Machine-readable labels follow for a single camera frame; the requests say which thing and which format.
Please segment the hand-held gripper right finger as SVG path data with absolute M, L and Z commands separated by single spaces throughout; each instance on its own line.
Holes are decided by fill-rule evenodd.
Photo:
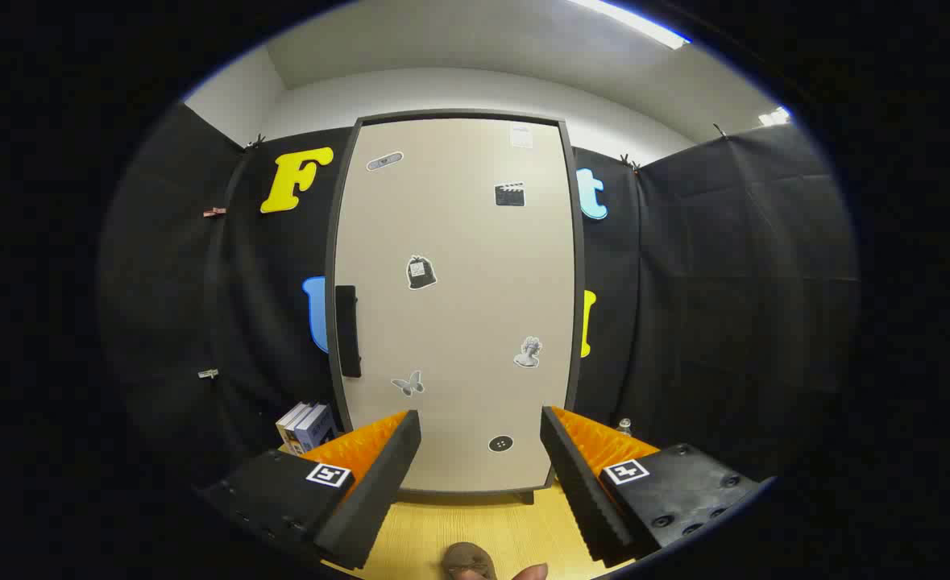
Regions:
M 541 443 L 590 557 L 608 568 L 689 545 L 765 491 L 695 445 L 658 448 L 553 405 Z

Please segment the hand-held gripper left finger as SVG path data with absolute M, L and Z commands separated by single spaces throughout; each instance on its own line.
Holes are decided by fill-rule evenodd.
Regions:
M 306 564 L 357 570 L 420 444 L 418 412 L 397 412 L 301 456 L 268 450 L 198 493 L 243 531 Z

